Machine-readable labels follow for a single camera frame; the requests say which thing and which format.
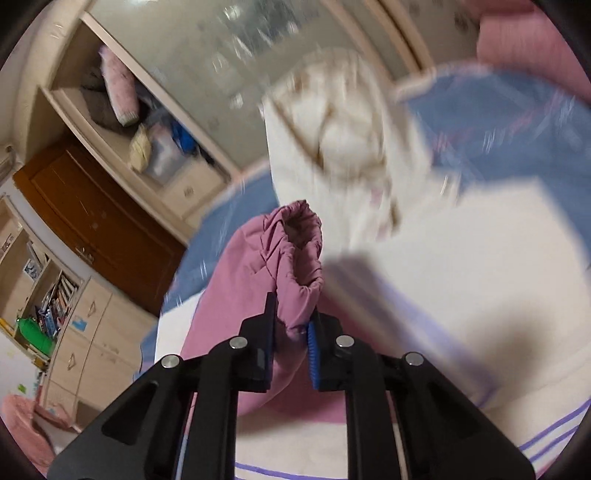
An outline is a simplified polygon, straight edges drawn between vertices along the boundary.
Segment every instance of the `pink pillow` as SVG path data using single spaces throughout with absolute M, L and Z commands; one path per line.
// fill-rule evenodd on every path
M 554 24 L 542 12 L 484 17 L 478 60 L 543 77 L 591 102 L 591 82 Z

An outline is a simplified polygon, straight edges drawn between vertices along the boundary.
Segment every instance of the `white towel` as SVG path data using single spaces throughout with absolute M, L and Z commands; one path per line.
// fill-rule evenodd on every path
M 318 214 L 323 260 L 454 204 L 457 182 L 431 172 L 414 120 L 356 52 L 307 57 L 263 104 L 275 192 Z

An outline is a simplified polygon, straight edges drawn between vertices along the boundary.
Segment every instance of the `pink cloth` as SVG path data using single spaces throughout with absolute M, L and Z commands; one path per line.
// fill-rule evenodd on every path
M 251 219 L 234 233 L 199 301 L 181 356 L 193 358 L 235 336 L 277 294 L 273 381 L 266 394 L 241 393 L 238 414 L 262 406 L 293 379 L 306 356 L 306 324 L 323 285 L 320 220 L 305 201 Z
M 341 308 L 326 293 L 320 295 L 318 311 L 337 317 L 343 330 L 372 346 L 379 353 L 388 351 L 379 339 L 360 327 L 360 323 Z M 290 384 L 274 397 L 265 408 L 286 417 L 327 423 L 346 423 L 345 394 L 343 392 L 317 392 L 312 387 L 308 361 L 304 361 Z
M 105 78 L 115 116 L 124 127 L 133 125 L 139 120 L 139 100 L 135 91 L 134 74 L 106 45 L 100 48 L 99 53 L 102 57 L 100 70 Z
M 67 430 L 72 420 L 63 408 L 59 416 L 52 415 L 35 401 L 20 395 L 7 395 L 2 402 L 2 419 L 17 445 L 44 476 L 56 457 L 46 437 L 33 426 L 37 414 L 56 427 Z
M 478 60 L 543 77 L 591 102 L 591 82 L 566 40 L 542 12 L 484 17 Z

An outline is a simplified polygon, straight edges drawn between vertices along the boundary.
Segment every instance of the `cabinet handle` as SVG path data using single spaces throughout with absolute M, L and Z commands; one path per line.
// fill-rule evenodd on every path
M 70 355 L 70 359 L 68 360 L 68 371 L 72 370 L 76 366 L 76 357 L 74 354 Z
M 94 263 L 95 258 L 91 254 L 86 253 L 86 248 L 76 247 L 76 252 L 78 253 L 78 255 L 82 257 L 82 260 L 84 260 L 86 263 L 90 265 Z

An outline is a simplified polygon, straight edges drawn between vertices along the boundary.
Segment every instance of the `drawer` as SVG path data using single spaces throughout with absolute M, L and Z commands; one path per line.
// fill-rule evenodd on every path
M 55 382 L 49 382 L 47 385 L 47 394 L 45 396 L 44 408 L 55 416 L 60 416 L 60 407 L 63 408 L 71 419 L 74 418 L 74 408 L 76 406 L 76 396 Z
M 76 304 L 68 328 L 91 342 L 110 299 L 111 292 L 90 279 Z
M 139 370 L 142 362 L 139 344 L 154 325 L 154 316 L 129 300 L 113 295 L 96 330 L 93 345 L 116 355 Z
M 84 362 L 90 349 L 90 342 L 66 327 L 57 353 L 51 360 L 53 369 L 50 380 L 61 388 L 76 395 Z
M 78 398 L 104 410 L 132 384 L 136 371 L 116 355 L 92 345 L 84 365 Z
M 193 208 L 203 203 L 225 184 L 216 170 L 205 161 L 192 161 L 164 189 L 162 201 L 176 215 L 183 218 Z

